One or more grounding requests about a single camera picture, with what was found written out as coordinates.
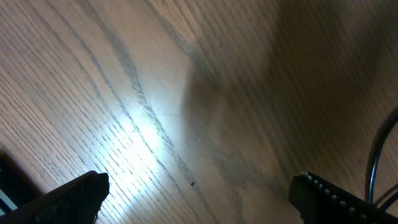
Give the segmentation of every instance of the wood grain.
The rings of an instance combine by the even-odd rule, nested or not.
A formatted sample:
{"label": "wood grain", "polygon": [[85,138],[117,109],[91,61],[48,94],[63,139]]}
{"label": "wood grain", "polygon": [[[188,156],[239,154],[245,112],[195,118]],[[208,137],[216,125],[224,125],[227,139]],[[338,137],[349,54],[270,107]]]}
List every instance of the wood grain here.
{"label": "wood grain", "polygon": [[[397,9],[3,0],[0,143],[45,192],[109,173],[100,223],[301,223],[287,191],[302,170],[364,197],[398,104]],[[397,145],[395,129],[376,198]]]}

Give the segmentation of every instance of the wooden surface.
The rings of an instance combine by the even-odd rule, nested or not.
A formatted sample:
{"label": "wooden surface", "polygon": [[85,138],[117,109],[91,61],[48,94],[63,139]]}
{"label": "wooden surface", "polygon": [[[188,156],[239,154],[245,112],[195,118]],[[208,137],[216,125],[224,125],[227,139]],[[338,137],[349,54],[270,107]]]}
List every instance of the wooden surface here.
{"label": "wooden surface", "polygon": [[[109,173],[100,223],[301,223],[302,170],[364,197],[398,104],[397,9],[2,0],[0,143],[45,192]],[[398,182],[397,146],[395,128],[375,198]]]}

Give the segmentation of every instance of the brown wood tabletop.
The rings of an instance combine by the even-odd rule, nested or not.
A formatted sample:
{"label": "brown wood tabletop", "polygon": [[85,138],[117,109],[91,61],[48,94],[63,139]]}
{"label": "brown wood tabletop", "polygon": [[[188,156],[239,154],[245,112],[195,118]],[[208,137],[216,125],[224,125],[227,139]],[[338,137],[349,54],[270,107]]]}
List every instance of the brown wood tabletop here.
{"label": "brown wood tabletop", "polygon": [[107,172],[99,223],[301,223],[302,170],[364,198],[397,36],[395,1],[2,0],[0,144],[44,192]]}

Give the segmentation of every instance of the wooden table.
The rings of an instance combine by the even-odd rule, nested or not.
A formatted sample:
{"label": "wooden table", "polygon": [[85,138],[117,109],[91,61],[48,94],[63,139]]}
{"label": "wooden table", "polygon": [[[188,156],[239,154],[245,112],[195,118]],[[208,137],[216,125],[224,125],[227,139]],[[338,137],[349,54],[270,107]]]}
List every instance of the wooden table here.
{"label": "wooden table", "polygon": [[[302,170],[364,198],[398,104],[397,9],[2,0],[0,143],[45,192],[107,172],[99,223],[301,223]],[[397,146],[395,128],[375,198],[398,182]]]}

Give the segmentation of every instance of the black object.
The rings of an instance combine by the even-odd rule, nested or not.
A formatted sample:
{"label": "black object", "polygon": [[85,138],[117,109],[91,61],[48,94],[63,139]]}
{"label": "black object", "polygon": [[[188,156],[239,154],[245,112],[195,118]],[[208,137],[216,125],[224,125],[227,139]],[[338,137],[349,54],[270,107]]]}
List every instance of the black object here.
{"label": "black object", "polygon": [[[301,213],[304,223],[398,223],[398,218],[386,213],[398,200],[398,192],[388,198],[380,208],[373,205],[373,188],[377,163],[382,146],[398,120],[396,108],[379,130],[369,156],[366,179],[366,202],[310,172],[294,176],[289,188],[289,201]],[[396,187],[383,197],[391,194]]]}
{"label": "black object", "polygon": [[23,172],[16,169],[0,159],[0,190],[17,207],[12,210],[0,201],[0,208],[6,213],[0,216],[2,224],[92,224],[109,194],[108,175],[90,171],[40,197],[40,192],[21,176]]}

